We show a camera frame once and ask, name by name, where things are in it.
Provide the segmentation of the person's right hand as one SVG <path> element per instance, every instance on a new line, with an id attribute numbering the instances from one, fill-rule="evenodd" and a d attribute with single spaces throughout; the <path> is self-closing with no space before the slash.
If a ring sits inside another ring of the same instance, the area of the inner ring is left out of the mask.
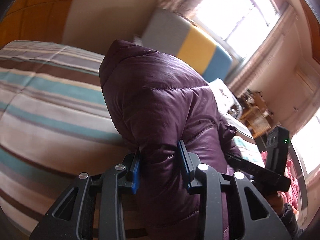
<path id="1" fill-rule="evenodd" d="M 280 193 L 274 192 L 265 196 L 265 199 L 274 209 L 277 215 L 282 216 L 285 210 L 284 200 Z"/>

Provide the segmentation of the right dark sleeve forearm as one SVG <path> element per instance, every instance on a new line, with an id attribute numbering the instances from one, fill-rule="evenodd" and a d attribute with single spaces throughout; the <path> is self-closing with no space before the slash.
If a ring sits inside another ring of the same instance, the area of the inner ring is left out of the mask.
<path id="1" fill-rule="evenodd" d="M 299 239 L 304 232 L 301 229 L 296 220 L 296 216 L 293 212 L 293 207 L 290 203 L 285 203 L 282 213 L 279 215 L 280 220 L 285 225 L 292 239 Z"/>

